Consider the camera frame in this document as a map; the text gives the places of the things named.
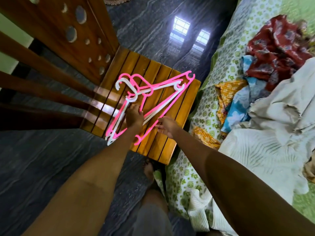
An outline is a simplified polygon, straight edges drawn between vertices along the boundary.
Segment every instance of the green patterned bed sheet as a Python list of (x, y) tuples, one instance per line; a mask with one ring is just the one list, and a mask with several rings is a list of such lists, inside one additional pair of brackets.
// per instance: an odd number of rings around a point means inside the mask
[[(245, 47), (266, 21), (278, 14), (287, 14), (290, 20), (307, 20), (308, 31), (314, 33), (314, 9), (315, 2), (312, 0), (240, 0), (212, 57), (211, 71), (198, 95), (198, 107), (190, 115), (190, 131), (195, 125), (223, 141), (220, 135), (221, 125), (216, 117), (219, 105), (214, 85), (242, 78), (240, 59), (245, 55)], [(294, 207), (315, 223), (315, 185), (309, 186), (308, 194), (294, 197)], [(181, 151), (175, 162), (166, 167), (166, 194), (170, 209), (187, 219), (190, 188), (198, 189), (202, 195), (206, 186)], [(210, 219), (210, 209), (206, 213)]]

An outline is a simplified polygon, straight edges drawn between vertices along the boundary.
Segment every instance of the pink hanger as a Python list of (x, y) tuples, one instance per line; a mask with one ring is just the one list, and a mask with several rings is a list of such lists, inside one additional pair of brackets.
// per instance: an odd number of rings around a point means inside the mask
[[(143, 99), (140, 105), (140, 111), (142, 111), (144, 103), (146, 101), (146, 98), (151, 96), (153, 94), (154, 90), (157, 89), (161, 89), (161, 88), (165, 88), (165, 87), (170, 87), (173, 86), (175, 89), (175, 92), (173, 94), (171, 94), (167, 99), (165, 99), (163, 102), (161, 102), (159, 105), (155, 106), (154, 108), (152, 108), (149, 112), (147, 112), (144, 115), (145, 121), (143, 123), (146, 124), (155, 114), (157, 114), (159, 111), (161, 111), (168, 103), (169, 106), (163, 111), (163, 113), (159, 116), (159, 118), (163, 117), (167, 111), (171, 108), (171, 106), (176, 102), (176, 100), (181, 96), (181, 94), (183, 93), (183, 91), (185, 91), (187, 89), (187, 87), (191, 84), (191, 82), (195, 79), (195, 74), (193, 74), (193, 77), (190, 78), (188, 76), (188, 74), (191, 73), (191, 71), (187, 71), (183, 74), (180, 74), (178, 76), (175, 76), (171, 79), (168, 79), (166, 81), (163, 81), (161, 83), (158, 84), (150, 84), (148, 81), (146, 81), (141, 75), (139, 74), (133, 74), (133, 75), (129, 75), (127, 73), (121, 74), (115, 84), (116, 90), (120, 89), (120, 83), (124, 82), (133, 93), (131, 92), (127, 92), (128, 96), (126, 96), (126, 99), (122, 105), (122, 107), (120, 108), (118, 114), (116, 115), (116, 117), (114, 118), (114, 120), (112, 121), (112, 123), (110, 124), (110, 126), (108, 127), (105, 136), (106, 139), (108, 139), (107, 145), (110, 145), (114, 140), (116, 140), (121, 134), (124, 133), (124, 131), (127, 130), (127, 128), (125, 128), (124, 130), (122, 130), (121, 132), (119, 132), (118, 134), (116, 133), (117, 127), (119, 125), (119, 123), (121, 122), (124, 113), (129, 105), (129, 103), (135, 102), (138, 98), (139, 95), (143, 95)], [(180, 83), (183, 81), (183, 79), (180, 79), (180, 77), (186, 76), (186, 78), (189, 80), (188, 83), (183, 83), (182, 86), (180, 86)], [(136, 81), (134, 80), (134, 77), (139, 77), (144, 83), (146, 83), (146, 86), (142, 86), (139, 87), (138, 84), (136, 83)], [(156, 120), (153, 125), (147, 129), (147, 131), (145, 132), (145, 134), (141, 137), (139, 135), (136, 135), (136, 137), (138, 138), (138, 141), (135, 143), (136, 145), (139, 145), (141, 143), (141, 141), (150, 133), (150, 131), (156, 126), (156, 124), (158, 123), (158, 120)]]

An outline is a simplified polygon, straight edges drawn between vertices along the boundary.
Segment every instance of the rug fringe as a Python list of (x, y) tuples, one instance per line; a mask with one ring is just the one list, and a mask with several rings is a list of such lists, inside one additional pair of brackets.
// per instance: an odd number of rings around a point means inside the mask
[(117, 5), (122, 4), (126, 1), (130, 1), (130, 0), (104, 0), (104, 3), (106, 5), (117, 6)]

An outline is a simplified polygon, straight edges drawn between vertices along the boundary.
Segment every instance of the blue floral cloth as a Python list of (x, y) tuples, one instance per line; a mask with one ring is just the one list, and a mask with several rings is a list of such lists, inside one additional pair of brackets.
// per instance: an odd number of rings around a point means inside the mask
[[(246, 72), (250, 64), (253, 62), (254, 57), (251, 55), (245, 55), (242, 57), (243, 72)], [(226, 108), (228, 111), (226, 119), (224, 121), (221, 131), (229, 133), (235, 124), (240, 122), (249, 121), (250, 116), (247, 114), (247, 110), (250, 104), (255, 102), (259, 98), (267, 97), (270, 92), (265, 90), (266, 81), (254, 78), (244, 77), (248, 82), (248, 85), (238, 91), (233, 98), (232, 103)]]

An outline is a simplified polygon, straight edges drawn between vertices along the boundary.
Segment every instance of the floor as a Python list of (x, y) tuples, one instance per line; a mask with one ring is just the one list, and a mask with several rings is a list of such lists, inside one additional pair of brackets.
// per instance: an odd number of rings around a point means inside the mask
[[(108, 12), (124, 47), (176, 70), (192, 70), (202, 81), (209, 73), (211, 56), (235, 7), (235, 0), (131, 0), (108, 7)], [(45, 49), (42, 55), (93, 87), (49, 50)], [(31, 71), (27, 78), (84, 99), (36, 71)], [(19, 93), (12, 102), (80, 113), (71, 107)], [(0, 132), (0, 235), (22, 234), (65, 180), (105, 146), (103, 139), (79, 129)], [(130, 222), (128, 215), (149, 184), (142, 173), (143, 161), (143, 156), (128, 153), (100, 235), (130, 233), (126, 219)], [(176, 219), (172, 222), (182, 230), (187, 225)], [(188, 235), (188, 231), (178, 234)]]

